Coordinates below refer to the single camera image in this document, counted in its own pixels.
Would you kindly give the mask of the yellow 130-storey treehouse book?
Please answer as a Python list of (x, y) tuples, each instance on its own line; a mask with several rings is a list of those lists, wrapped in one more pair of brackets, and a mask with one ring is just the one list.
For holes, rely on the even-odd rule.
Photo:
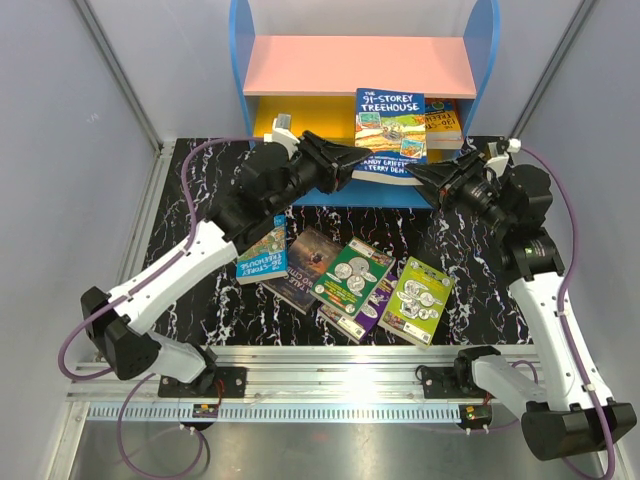
[(453, 99), (425, 99), (429, 150), (457, 150), (463, 145), (462, 126)]

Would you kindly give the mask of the blue 91-storey treehouse book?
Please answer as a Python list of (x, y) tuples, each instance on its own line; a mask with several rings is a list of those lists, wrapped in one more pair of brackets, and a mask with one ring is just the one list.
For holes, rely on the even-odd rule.
[(355, 180), (415, 186), (406, 170), (427, 160), (425, 97), (422, 93), (359, 88), (354, 145), (372, 151), (353, 172)]

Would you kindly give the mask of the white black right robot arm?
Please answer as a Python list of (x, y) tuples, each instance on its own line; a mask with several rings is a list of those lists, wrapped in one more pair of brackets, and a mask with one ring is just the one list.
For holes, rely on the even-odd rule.
[(408, 170), (432, 207), (464, 208), (492, 234), (545, 380), (536, 384), (496, 348), (480, 346), (458, 353), (454, 388), (465, 397), (490, 394), (502, 402), (519, 419), (539, 460), (611, 452), (637, 417), (631, 404), (615, 400), (572, 315), (569, 275), (544, 227), (553, 200), (549, 174), (522, 164), (496, 175), (477, 151), (435, 165), (412, 164)]

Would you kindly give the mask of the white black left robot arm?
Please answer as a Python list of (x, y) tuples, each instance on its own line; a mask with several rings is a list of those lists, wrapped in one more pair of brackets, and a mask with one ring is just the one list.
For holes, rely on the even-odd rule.
[(81, 297), (87, 336), (121, 380), (155, 374), (178, 381), (194, 397), (215, 385), (216, 356), (209, 348), (155, 332), (169, 306), (206, 276), (234, 263), (266, 236), (274, 219), (312, 190), (330, 195), (352, 179), (368, 148), (330, 142), (310, 131), (277, 130), (271, 139), (250, 138), (252, 148), (231, 190), (203, 217), (188, 189), (187, 237), (127, 282)]

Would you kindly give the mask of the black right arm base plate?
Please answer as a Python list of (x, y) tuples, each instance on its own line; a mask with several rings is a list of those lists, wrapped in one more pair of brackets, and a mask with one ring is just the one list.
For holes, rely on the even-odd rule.
[(414, 375), (425, 399), (478, 399), (486, 400), (491, 395), (482, 389), (462, 386), (453, 367), (418, 365)]

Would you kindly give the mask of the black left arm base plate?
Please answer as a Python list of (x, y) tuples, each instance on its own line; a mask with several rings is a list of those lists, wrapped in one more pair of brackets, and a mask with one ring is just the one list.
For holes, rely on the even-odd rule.
[(199, 384), (185, 384), (162, 376), (158, 387), (160, 398), (218, 398), (242, 399), (245, 397), (248, 369), (245, 367), (218, 367), (212, 382), (201, 387)]

